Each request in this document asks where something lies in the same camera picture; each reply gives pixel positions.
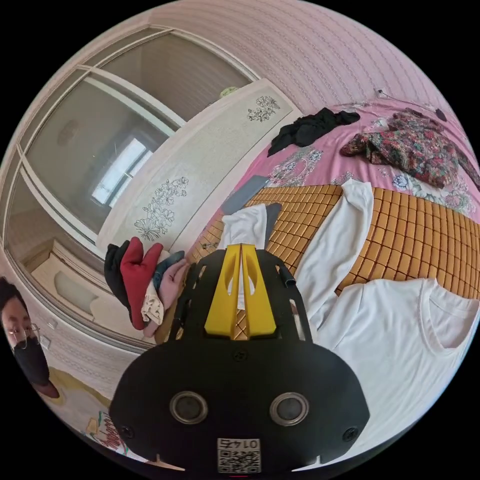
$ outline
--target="floral bedsheet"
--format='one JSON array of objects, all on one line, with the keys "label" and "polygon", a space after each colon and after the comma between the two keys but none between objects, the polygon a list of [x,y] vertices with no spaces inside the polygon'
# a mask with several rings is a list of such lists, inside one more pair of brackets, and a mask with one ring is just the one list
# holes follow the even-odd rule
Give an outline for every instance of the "floral bedsheet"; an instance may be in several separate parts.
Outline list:
[{"label": "floral bedsheet", "polygon": [[410,105],[404,101],[375,99],[330,107],[360,114],[360,120],[338,126],[312,145],[290,145],[267,157],[268,147],[253,161],[235,190],[252,175],[269,177],[267,187],[300,187],[307,185],[341,185],[348,179],[370,182],[373,187],[405,192],[415,197],[443,205],[480,223],[480,192],[465,171],[460,168],[457,179],[444,188],[435,188],[389,165],[371,164],[361,155],[345,157],[340,148],[359,132],[381,132],[388,129],[387,118],[410,106],[436,121],[445,130],[443,135],[456,143],[480,172],[478,161],[467,136],[458,121],[445,113],[447,122],[435,114],[436,106]]}]

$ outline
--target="eyeglasses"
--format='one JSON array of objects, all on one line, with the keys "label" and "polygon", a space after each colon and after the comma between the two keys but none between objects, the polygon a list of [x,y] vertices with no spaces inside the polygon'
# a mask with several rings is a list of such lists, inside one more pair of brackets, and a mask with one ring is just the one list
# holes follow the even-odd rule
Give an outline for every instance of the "eyeglasses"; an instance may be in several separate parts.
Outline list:
[{"label": "eyeglasses", "polygon": [[35,323],[32,323],[26,328],[15,328],[8,331],[10,335],[15,338],[16,345],[22,350],[28,346],[27,339],[31,338],[36,345],[40,343],[40,329]]}]

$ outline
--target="man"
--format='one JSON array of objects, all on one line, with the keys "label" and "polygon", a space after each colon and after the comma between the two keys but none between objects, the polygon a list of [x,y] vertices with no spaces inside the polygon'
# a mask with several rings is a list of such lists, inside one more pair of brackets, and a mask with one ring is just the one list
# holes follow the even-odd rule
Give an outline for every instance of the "man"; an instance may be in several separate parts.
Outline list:
[{"label": "man", "polygon": [[[38,327],[15,285],[0,277],[1,324],[15,359],[42,400],[63,422],[121,455],[146,462],[122,441],[110,416],[110,400],[69,373],[47,364]],[[148,462],[182,470],[159,460]]]}]

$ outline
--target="black face mask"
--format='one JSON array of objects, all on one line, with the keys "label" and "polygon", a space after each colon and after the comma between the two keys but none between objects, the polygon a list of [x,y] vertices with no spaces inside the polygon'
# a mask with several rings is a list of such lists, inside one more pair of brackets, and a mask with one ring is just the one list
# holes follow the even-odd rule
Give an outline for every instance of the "black face mask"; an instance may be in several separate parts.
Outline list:
[{"label": "black face mask", "polygon": [[28,337],[19,342],[13,354],[30,383],[41,386],[49,384],[49,366],[37,339]]}]

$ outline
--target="woven mat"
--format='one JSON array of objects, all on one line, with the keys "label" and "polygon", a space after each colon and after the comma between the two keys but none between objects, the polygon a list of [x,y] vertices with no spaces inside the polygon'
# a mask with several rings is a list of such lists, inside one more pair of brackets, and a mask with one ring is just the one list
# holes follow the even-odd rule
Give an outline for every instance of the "woven mat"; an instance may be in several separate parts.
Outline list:
[{"label": "woven mat", "polygon": [[[479,299],[479,225],[428,200],[374,188],[367,240],[350,273],[336,289],[374,279],[436,278],[450,292]],[[336,185],[262,189],[247,206],[279,202],[282,211],[268,244],[295,273],[310,239],[342,195]],[[189,260],[212,253],[223,231],[222,216],[202,234]],[[239,310],[235,339],[245,340],[245,312]]]}]

